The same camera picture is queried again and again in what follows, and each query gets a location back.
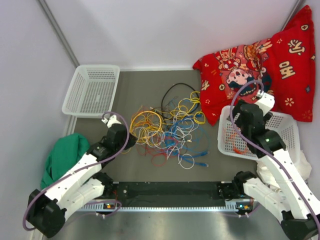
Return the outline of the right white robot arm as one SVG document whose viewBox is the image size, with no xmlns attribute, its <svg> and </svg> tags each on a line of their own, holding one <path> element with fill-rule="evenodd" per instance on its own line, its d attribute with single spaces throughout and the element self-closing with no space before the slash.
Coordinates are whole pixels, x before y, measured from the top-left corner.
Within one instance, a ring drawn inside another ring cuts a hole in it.
<svg viewBox="0 0 320 240">
<path fill-rule="evenodd" d="M 233 192 L 239 198 L 252 197 L 280 223 L 290 240 L 320 236 L 320 201 L 294 166 L 287 147 L 274 131 L 266 128 L 272 117 L 273 100 L 231 103 L 229 118 L 235 132 L 246 142 L 279 185 L 280 192 L 266 186 L 250 172 L 239 173 Z"/>
</svg>

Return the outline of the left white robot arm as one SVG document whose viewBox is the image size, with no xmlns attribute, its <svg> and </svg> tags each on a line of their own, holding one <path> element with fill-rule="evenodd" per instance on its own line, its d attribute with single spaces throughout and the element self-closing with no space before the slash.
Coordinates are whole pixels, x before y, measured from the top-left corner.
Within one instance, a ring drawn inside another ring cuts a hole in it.
<svg viewBox="0 0 320 240">
<path fill-rule="evenodd" d="M 109 198 L 114 187 L 101 170 L 123 150 L 135 144 L 127 123 L 107 123 L 108 131 L 93 144 L 62 177 L 28 197 L 22 226 L 26 231 L 38 230 L 47 238 L 54 237 L 69 218 L 90 201 Z"/>
</svg>

